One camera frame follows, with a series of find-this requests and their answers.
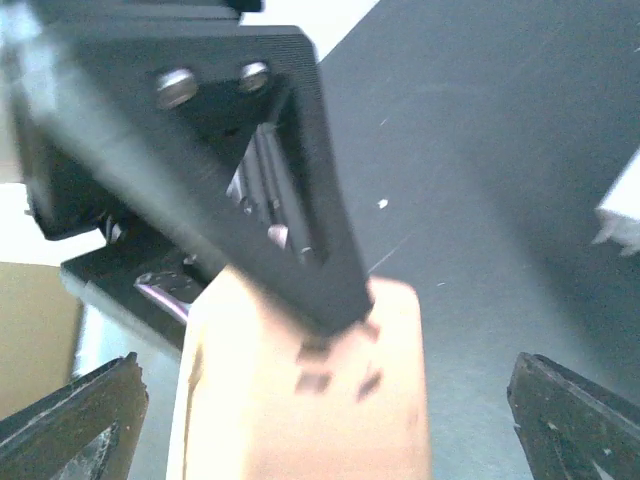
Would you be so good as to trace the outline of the beige cube plug adapter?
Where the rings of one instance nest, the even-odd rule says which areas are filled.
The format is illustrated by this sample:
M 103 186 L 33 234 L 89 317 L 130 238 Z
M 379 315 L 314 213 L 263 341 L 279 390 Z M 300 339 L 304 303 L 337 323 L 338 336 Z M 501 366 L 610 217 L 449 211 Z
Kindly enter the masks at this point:
M 320 347 L 226 268 L 187 324 L 170 479 L 429 479 L 415 290 L 373 277 L 367 320 Z

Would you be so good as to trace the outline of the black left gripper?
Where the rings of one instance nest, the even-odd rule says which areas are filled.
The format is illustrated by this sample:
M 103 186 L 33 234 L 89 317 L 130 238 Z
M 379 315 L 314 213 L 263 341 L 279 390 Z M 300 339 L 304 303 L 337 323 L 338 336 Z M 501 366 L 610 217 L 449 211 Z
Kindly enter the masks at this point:
M 71 34 L 97 26 L 140 32 L 151 23 L 204 20 L 215 28 L 263 9 L 260 1 L 13 1 L 9 5 L 10 110 L 16 123 L 19 170 L 44 236 L 63 240 L 99 229 L 106 245 L 67 260 L 62 278 L 82 302 L 127 313 L 154 329 L 168 317 L 139 291 L 167 283 L 194 297 L 225 266 L 254 281 L 265 256 L 245 229 L 214 227 L 209 216 L 181 219 L 188 188 L 204 193 L 192 173 L 204 160 L 187 149 L 173 164 L 135 152 L 115 131 L 105 102 L 89 121 L 55 120 L 36 108 L 36 86 L 56 93 L 54 74 Z

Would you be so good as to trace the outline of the white usb wall charger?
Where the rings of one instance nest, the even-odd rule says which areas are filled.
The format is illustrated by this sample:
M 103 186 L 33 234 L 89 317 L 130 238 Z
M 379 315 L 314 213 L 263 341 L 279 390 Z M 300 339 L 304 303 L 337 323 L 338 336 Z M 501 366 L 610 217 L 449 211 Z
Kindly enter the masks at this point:
M 639 252 L 639 163 L 636 150 L 595 208 L 600 230 L 592 243 L 612 240 L 622 247 L 621 256 Z

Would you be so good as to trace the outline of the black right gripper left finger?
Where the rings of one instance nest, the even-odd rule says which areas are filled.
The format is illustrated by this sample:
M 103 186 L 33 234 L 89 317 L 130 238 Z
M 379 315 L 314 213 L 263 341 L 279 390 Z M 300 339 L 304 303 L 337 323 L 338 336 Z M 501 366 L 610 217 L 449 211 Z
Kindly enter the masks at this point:
M 126 479 L 149 404 L 137 354 L 1 421 L 3 479 Z

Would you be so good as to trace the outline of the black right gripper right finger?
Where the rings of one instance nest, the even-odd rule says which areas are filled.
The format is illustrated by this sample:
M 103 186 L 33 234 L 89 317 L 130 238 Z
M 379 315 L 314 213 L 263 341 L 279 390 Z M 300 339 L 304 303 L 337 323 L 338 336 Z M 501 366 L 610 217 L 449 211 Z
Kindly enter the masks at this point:
M 539 355 L 518 355 L 507 400 L 535 479 L 639 477 L 639 406 Z

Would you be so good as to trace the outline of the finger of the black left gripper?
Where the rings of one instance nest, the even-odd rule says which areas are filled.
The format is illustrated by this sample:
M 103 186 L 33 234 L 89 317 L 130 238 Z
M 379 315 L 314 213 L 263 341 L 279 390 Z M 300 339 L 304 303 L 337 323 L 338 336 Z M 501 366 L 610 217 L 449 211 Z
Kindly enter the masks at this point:
M 73 33 L 36 108 L 89 121 L 105 102 L 135 152 L 173 164 L 187 149 L 205 192 L 181 219 L 245 229 L 265 256 L 255 281 L 321 335 L 372 303 L 343 207 L 313 47 L 293 27 L 147 24 Z

